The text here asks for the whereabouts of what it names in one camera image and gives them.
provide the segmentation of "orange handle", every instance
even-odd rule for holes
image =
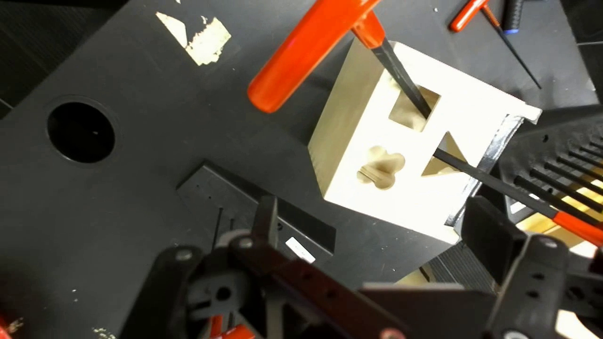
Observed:
[[[469,27],[477,12],[486,6],[488,0],[467,0],[465,6],[454,16],[450,23],[452,33],[460,33]]]
[[[250,104],[264,113],[275,113],[335,44],[352,27],[358,27],[375,6],[377,0],[316,0],[250,81],[247,89]]]
[[[597,226],[592,226],[588,223],[582,223],[580,219],[567,215],[563,211],[558,211],[552,219],[558,226],[569,230],[571,234],[590,242],[595,247],[603,247],[603,230]]]
[[[356,27],[354,27],[356,38],[362,42],[367,49],[377,49],[382,46],[384,40],[384,29],[375,16],[375,12],[367,14]]]

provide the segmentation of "black surface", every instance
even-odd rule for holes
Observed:
[[[258,200],[269,193],[245,183],[239,178],[203,164],[184,183],[179,185],[177,194],[194,219],[203,221],[215,215],[213,225],[201,225],[203,238],[196,245],[211,253],[217,240],[233,230],[250,230],[258,210]],[[296,210],[288,202],[279,202],[279,228],[271,245],[282,253],[290,253],[284,245],[288,238],[296,238],[318,264],[335,253],[337,232],[307,213]]]
[[[0,306],[22,315],[22,338],[88,338],[119,332],[152,259],[203,240],[175,187],[209,159],[235,176],[337,226],[337,257],[324,270],[358,287],[396,281],[446,245],[320,200],[303,142],[341,66],[341,44],[275,117],[256,113],[245,87],[309,8],[309,0],[207,0],[126,4],[92,40],[0,123]],[[512,44],[544,91],[533,91],[482,17],[452,36],[461,2],[382,2],[388,36],[477,76],[529,104],[593,102],[558,2],[526,6]],[[154,12],[200,25],[220,17],[233,34],[218,65],[196,68]],[[53,108],[94,104],[115,130],[96,164],[66,161],[47,140]]]
[[[17,106],[119,6],[107,0],[77,6],[0,0],[0,100]],[[11,108],[0,102],[0,117]]]

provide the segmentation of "paper scrap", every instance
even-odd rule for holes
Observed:
[[[186,25],[175,17],[156,12],[156,17],[177,40],[177,44],[188,53],[196,66],[217,63],[222,55],[224,46],[232,38],[222,21],[217,17],[207,25],[207,17],[201,16],[205,29],[186,42]]]

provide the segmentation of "circular hole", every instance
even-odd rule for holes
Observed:
[[[100,162],[111,155],[115,132],[96,108],[70,102],[58,106],[47,121],[51,144],[75,162]]]
[[[582,292],[580,289],[571,287],[569,292],[571,292],[575,298],[584,300],[584,292]]]
[[[324,296],[326,296],[326,300],[335,300],[337,292],[335,291],[328,291]]]
[[[232,296],[232,292],[230,292],[228,287],[220,287],[218,292],[215,294],[215,298],[217,298],[218,302],[226,302],[226,300],[230,300],[230,296]]]
[[[526,296],[529,296],[531,300],[537,300],[541,294],[539,292],[535,292],[535,291],[527,291],[527,294]]]

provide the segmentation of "hole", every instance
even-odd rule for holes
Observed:
[[[458,144],[456,144],[456,140],[452,138],[450,132],[446,132],[446,134],[441,138],[437,149],[443,149],[443,151],[446,151],[448,155],[452,155],[454,159],[460,159],[460,161],[467,162],[467,159],[465,159],[463,153],[460,151],[460,147],[458,147]],[[422,172],[422,178],[446,176],[446,174],[454,174],[454,172],[458,172],[458,170],[452,168],[452,166],[448,166],[446,162],[431,157],[431,161],[428,162],[428,166],[426,166],[424,172]]]
[[[420,95],[426,98],[428,106],[431,112],[437,106],[439,95],[431,93],[424,87],[418,87]],[[405,93],[399,93],[392,112],[390,112],[390,121],[396,121],[401,127],[407,127],[411,130],[422,132],[429,121],[429,117],[424,117],[409,100]]]
[[[362,183],[373,183],[379,191],[394,187],[396,174],[403,168],[405,159],[397,153],[388,153],[382,147],[371,147],[367,164],[358,170]]]
[[[541,294],[535,291],[527,291],[526,296],[529,296],[531,300],[537,300]]]
[[[580,289],[571,287],[571,289],[569,289],[569,292],[571,292],[573,296],[576,296],[578,300],[584,300],[584,294],[582,294],[582,291],[580,291]]]
[[[326,298],[326,300],[335,300],[335,298],[337,298],[337,292],[335,292],[335,291],[328,291],[328,292],[324,294],[324,298]]]
[[[207,307],[211,307],[211,302],[209,302],[209,300],[192,306],[192,309],[207,309]]]
[[[47,121],[51,144],[70,161],[100,162],[115,147],[115,132],[96,108],[70,102],[54,108]]]
[[[218,292],[215,294],[215,298],[217,298],[218,302],[226,302],[226,300],[230,300],[230,296],[232,296],[232,292],[230,292],[228,287],[220,287]]]

